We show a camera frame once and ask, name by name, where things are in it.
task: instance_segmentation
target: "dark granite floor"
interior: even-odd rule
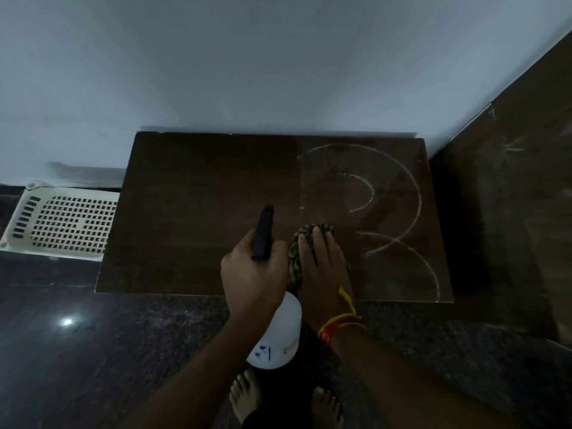
[[[0,195],[0,228],[18,196]],[[0,427],[113,427],[222,327],[223,299],[95,294],[99,264],[0,252]],[[572,426],[572,351],[486,325],[435,321],[414,306],[360,304],[368,328],[467,393],[534,427]],[[307,408],[320,383],[346,427],[384,427],[368,393],[304,331],[262,387]],[[216,427],[238,427],[228,403]]]

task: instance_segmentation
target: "bare foot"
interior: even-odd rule
[[[341,429],[344,418],[340,403],[330,391],[316,387],[312,393],[312,423],[316,429]]]
[[[256,375],[252,369],[239,374],[231,387],[231,403],[234,415],[240,424],[262,405],[262,393]]]

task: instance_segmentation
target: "white wall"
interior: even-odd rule
[[[434,153],[571,29],[572,0],[0,0],[0,182],[118,185],[145,127]]]

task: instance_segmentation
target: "bracelet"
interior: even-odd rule
[[[357,315],[354,304],[346,291],[339,287],[338,294],[348,303],[351,313],[342,313],[341,315],[331,317],[324,326],[320,328],[318,338],[323,341],[327,347],[330,347],[332,336],[338,328],[346,327],[347,325],[359,325],[364,329],[366,328],[361,321],[361,316]]]

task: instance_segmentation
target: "hand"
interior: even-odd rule
[[[231,317],[241,317],[249,310],[268,315],[268,322],[284,299],[288,281],[286,242],[274,241],[270,259],[251,259],[254,230],[251,230],[220,262],[226,303]]]
[[[312,230],[316,261],[304,234],[298,237],[298,250],[302,266],[302,288],[298,299],[304,320],[318,332],[333,316],[350,311],[346,301],[338,294],[342,287],[352,297],[346,258],[333,235],[326,232],[325,240],[320,228]]]

